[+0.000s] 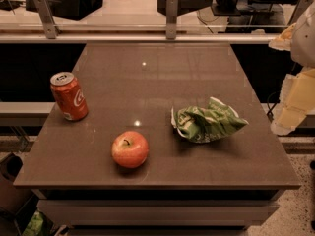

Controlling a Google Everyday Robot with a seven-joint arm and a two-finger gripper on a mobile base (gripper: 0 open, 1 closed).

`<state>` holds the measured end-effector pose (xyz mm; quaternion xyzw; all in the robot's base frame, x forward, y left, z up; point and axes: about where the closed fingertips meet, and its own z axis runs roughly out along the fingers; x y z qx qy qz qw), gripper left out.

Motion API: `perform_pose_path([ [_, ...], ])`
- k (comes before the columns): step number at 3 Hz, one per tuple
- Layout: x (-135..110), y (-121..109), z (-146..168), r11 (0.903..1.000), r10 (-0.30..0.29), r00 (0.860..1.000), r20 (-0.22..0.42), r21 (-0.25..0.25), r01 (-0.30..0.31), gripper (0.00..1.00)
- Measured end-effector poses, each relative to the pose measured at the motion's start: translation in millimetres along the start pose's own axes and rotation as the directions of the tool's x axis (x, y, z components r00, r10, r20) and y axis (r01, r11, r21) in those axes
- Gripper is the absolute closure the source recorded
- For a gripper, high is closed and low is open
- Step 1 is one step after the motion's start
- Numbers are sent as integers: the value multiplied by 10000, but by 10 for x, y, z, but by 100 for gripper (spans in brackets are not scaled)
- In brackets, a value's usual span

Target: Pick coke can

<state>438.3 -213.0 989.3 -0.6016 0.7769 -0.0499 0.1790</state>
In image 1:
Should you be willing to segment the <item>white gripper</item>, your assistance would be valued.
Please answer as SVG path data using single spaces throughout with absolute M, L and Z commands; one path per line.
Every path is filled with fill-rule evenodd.
M 315 67 L 315 2 L 269 42 L 279 51 L 291 49 L 291 59 L 304 67 Z M 271 130 L 284 136 L 294 131 L 315 109 L 315 69 L 303 68 L 296 76 L 287 74 L 283 80 L 280 103 L 274 109 Z

